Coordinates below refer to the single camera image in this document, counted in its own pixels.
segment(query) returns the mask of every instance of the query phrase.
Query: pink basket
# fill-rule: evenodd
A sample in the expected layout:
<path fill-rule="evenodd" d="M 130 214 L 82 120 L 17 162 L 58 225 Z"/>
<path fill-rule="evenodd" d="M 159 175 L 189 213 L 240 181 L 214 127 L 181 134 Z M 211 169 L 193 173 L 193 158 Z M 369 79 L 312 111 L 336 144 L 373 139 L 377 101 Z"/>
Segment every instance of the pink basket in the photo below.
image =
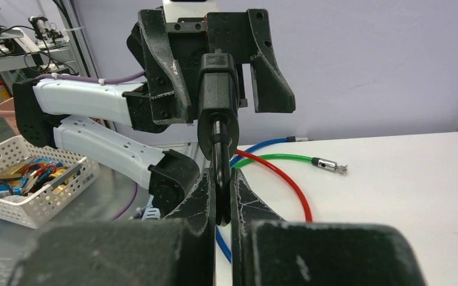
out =
<path fill-rule="evenodd" d="M 15 102 L 13 97 L 0 103 L 0 117 L 4 118 L 16 135 L 20 135 L 15 116 Z"/>

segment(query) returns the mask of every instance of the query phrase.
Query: gray table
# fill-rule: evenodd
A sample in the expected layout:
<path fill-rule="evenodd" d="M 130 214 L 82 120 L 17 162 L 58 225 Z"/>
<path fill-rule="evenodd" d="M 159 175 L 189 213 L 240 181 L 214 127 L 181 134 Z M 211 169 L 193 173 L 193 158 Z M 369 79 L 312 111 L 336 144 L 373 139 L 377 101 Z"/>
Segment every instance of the gray table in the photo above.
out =
<path fill-rule="evenodd" d="M 109 220 L 131 199 L 134 183 L 121 173 L 101 167 L 101 176 L 41 229 L 56 223 L 86 220 Z M 138 195 L 119 220 L 127 220 L 137 207 L 147 204 L 148 191 L 139 188 Z M 30 229 L 0 220 L 0 285 L 5 285 L 16 261 L 32 247 L 41 230 Z"/>

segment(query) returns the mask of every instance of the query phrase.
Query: white plastic basket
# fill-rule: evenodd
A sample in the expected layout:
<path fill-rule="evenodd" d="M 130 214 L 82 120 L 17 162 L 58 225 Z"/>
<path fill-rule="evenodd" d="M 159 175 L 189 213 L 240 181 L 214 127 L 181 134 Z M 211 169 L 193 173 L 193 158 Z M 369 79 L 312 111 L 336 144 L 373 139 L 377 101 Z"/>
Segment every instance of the white plastic basket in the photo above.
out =
<path fill-rule="evenodd" d="M 29 156 L 48 158 L 69 167 L 61 176 L 44 185 L 34 195 L 20 203 L 0 199 L 0 219 L 38 228 L 49 221 L 67 204 L 74 200 L 100 174 L 99 164 L 87 157 L 50 147 L 38 148 L 29 144 L 22 136 L 12 137 L 0 143 L 0 171 Z M 73 174 L 78 174 L 60 192 L 52 191 Z"/>

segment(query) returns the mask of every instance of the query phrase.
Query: tabletop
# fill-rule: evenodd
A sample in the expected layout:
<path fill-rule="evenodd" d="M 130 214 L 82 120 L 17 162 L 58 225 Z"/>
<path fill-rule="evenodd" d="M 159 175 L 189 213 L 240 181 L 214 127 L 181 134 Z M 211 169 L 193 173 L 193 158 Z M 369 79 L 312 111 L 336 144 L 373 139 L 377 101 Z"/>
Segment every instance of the tabletop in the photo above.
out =
<path fill-rule="evenodd" d="M 410 243 L 429 285 L 458 285 L 458 133 L 284 143 L 256 152 L 271 153 L 348 164 L 348 174 L 341 176 L 301 162 L 272 161 L 302 188 L 316 222 L 393 226 Z M 280 216 L 304 220 L 299 200 L 280 178 L 257 164 L 244 167 L 243 173 L 253 191 Z M 101 178 L 51 223 L 109 219 L 131 194 L 130 179 L 102 166 Z M 147 200 L 147 191 L 140 189 L 121 219 Z M 229 242 L 229 228 L 221 232 Z M 0 285 L 34 233 L 0 221 Z M 231 285 L 230 264 L 219 248 L 216 280 L 217 285 Z"/>

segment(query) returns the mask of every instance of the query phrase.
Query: green cable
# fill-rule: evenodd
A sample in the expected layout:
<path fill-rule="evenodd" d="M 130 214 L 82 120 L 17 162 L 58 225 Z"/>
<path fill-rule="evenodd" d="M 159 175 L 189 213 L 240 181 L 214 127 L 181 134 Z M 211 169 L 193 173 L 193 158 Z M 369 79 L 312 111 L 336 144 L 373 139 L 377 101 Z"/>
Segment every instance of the green cable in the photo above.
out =
<path fill-rule="evenodd" d="M 264 160 L 275 160 L 275 159 L 282 159 L 282 160 L 291 160 L 291 161 L 299 161 L 299 162 L 304 162 L 311 164 L 311 157 L 307 156 L 301 156 L 301 155 L 293 155 L 293 154 L 267 154 L 267 155 L 262 155 L 259 156 L 260 158 L 263 158 Z M 251 159 L 246 159 L 239 161 L 238 163 L 233 165 L 233 168 L 242 168 L 245 167 L 248 164 L 253 163 L 253 160 Z"/>

